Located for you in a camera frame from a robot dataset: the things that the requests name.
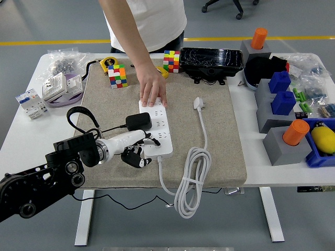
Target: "felt mat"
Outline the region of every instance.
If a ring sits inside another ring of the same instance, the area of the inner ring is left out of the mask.
[[[125,124],[126,116],[139,113],[139,82],[129,59],[119,59],[126,68],[128,87],[112,89],[108,76],[99,63],[92,64],[87,77],[82,106],[88,108],[102,130]],[[162,59],[153,59],[156,66]],[[184,174],[188,150],[204,147],[204,135],[193,100],[201,97],[206,103],[202,116],[208,134],[208,148],[212,157],[204,187],[239,187],[247,179],[243,152],[231,97],[227,85],[207,85],[194,81],[185,73],[170,73],[166,85],[167,121],[173,145],[173,156],[163,159],[163,180],[168,188],[177,188]],[[77,126],[83,130],[94,127],[91,120],[80,114]],[[104,133],[109,139],[126,132],[116,129]],[[83,188],[161,188],[158,162],[152,161],[142,169],[133,168],[115,155],[108,163],[85,167]]]

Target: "human hand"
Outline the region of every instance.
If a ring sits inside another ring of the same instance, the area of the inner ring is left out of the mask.
[[[140,82],[140,99],[143,107],[146,107],[148,103],[149,107],[153,107],[158,94],[161,97],[163,106],[167,107],[166,80],[156,67],[152,63],[139,65],[136,66],[136,73]]]

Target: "blue bin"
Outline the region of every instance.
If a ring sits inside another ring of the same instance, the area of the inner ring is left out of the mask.
[[[310,134],[310,132],[315,127],[316,122],[322,121],[326,126],[328,126],[330,129],[335,129],[335,118],[318,118],[318,119],[303,119],[305,120],[310,127],[309,132],[306,134],[306,139],[312,148],[312,152],[307,155],[306,157],[306,163],[310,168],[319,168],[324,166],[335,166],[335,156],[327,156],[323,157],[320,156],[320,153],[318,149],[316,148],[316,145],[314,143],[314,140]]]

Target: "orange cylinder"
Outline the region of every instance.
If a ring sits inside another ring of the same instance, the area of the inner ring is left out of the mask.
[[[305,120],[296,119],[283,134],[283,140],[286,144],[295,146],[299,144],[307,132],[309,132],[309,124]]]
[[[264,46],[266,36],[267,29],[257,28],[251,40],[251,48],[254,48],[255,50],[261,50]]]

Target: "white cable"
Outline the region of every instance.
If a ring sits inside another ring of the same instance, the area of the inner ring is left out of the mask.
[[[174,208],[181,215],[181,217],[185,219],[191,218],[200,204],[201,193],[204,185],[205,178],[211,166],[211,156],[207,149],[207,133],[205,129],[205,125],[203,122],[203,117],[201,114],[201,107],[203,107],[203,102],[201,100],[200,106],[195,106],[197,109],[200,122],[203,128],[204,137],[205,137],[205,146],[204,148],[192,147],[187,155],[184,167],[184,176],[178,187],[176,193],[169,191],[164,182],[162,176],[162,157],[158,156],[158,165],[159,165],[159,178],[163,189],[170,195],[175,195],[174,198]],[[195,179],[191,179],[192,166],[197,162]],[[189,203],[186,201],[186,194],[195,187],[195,192]]]

